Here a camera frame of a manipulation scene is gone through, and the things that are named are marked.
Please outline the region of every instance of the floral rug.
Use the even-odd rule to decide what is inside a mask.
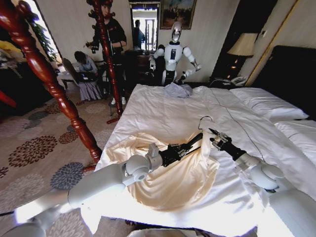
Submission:
[[[80,101],[78,88],[70,83],[67,96],[103,149],[116,125],[106,124],[113,118],[109,100]],[[55,99],[0,123],[0,213],[12,211],[52,187],[69,189],[82,178],[81,169],[92,158],[70,124]],[[0,236],[14,225],[13,215],[0,217]],[[125,237],[132,228],[124,220],[102,218],[94,236]],[[79,210],[61,215],[46,233],[48,237],[91,236]]]

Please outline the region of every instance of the humanoid robot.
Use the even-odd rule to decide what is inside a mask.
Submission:
[[[162,73],[162,85],[168,85],[171,82],[176,82],[177,84],[183,84],[183,81],[193,73],[197,72],[202,68],[201,64],[197,64],[195,57],[192,55],[192,52],[189,47],[183,47],[180,42],[179,38],[181,35],[182,26],[181,23],[176,21],[172,26],[172,41],[164,47],[163,45],[160,45],[158,47],[158,50],[154,53],[152,57],[150,57],[150,70],[153,72],[156,69],[156,62],[155,59],[157,59],[160,56],[164,56],[164,59],[166,61],[166,68]],[[177,64],[180,61],[182,54],[184,54],[189,62],[195,67],[195,70],[188,69],[185,72],[183,72],[181,78],[179,80],[176,80],[177,78]]]

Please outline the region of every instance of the man in black shirt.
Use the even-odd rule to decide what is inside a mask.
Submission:
[[[134,48],[137,50],[140,50],[142,48],[142,42],[145,41],[145,35],[144,33],[139,29],[140,21],[135,21],[135,28],[133,32],[133,44]]]
[[[127,45],[126,43],[126,35],[125,32],[120,26],[119,22],[112,18],[111,16],[111,7],[112,7],[112,0],[101,0],[101,9],[102,14],[104,16],[104,24],[106,25],[110,41],[111,41],[111,52],[114,64],[114,71],[116,75],[116,79],[118,82],[118,88],[120,90],[120,95],[122,97],[122,104],[126,103],[125,99],[125,88],[124,88],[124,78],[123,78],[123,59],[121,52],[123,52],[123,47]],[[92,42],[88,42],[86,45],[89,48],[96,48],[99,49],[99,44],[101,42],[101,35],[100,30],[98,27],[94,30],[94,37]],[[103,59],[106,62],[105,54],[103,52]]]

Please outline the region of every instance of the bed frame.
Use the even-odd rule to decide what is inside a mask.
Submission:
[[[110,57],[110,48],[108,46],[109,39],[106,36],[107,29],[104,24],[104,17],[102,15],[99,0],[87,0],[87,3],[93,5],[94,7],[95,19],[101,32],[103,51],[106,55],[107,64],[109,65],[109,75],[113,86],[113,94],[117,102],[116,107],[118,118],[107,122],[111,123],[119,120],[122,114],[122,107],[119,100],[119,90],[116,83],[113,62]],[[1,0],[0,26],[7,30],[12,40],[21,47],[30,68],[36,76],[45,83],[49,93],[56,98],[61,111],[70,119],[72,127],[76,130],[82,143],[90,151],[93,161],[97,163],[101,157],[102,150],[97,146],[96,140],[86,126],[85,121],[79,117],[78,110],[73,102],[67,98],[64,88],[58,84],[52,66],[36,48],[35,39],[31,36],[29,32],[29,25],[25,21],[25,19],[30,16],[30,12],[30,6],[24,1],[19,1],[17,7],[15,7],[11,0]],[[84,171],[94,170],[94,168],[95,166],[91,166],[84,169]]]
[[[313,87],[316,49],[278,45],[273,48],[253,87],[263,88],[316,119]]]

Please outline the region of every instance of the white pillow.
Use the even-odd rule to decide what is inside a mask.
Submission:
[[[316,165],[316,122],[313,120],[277,122],[285,134]]]
[[[270,121],[306,119],[308,115],[294,105],[260,88],[237,88],[231,92],[248,108]]]

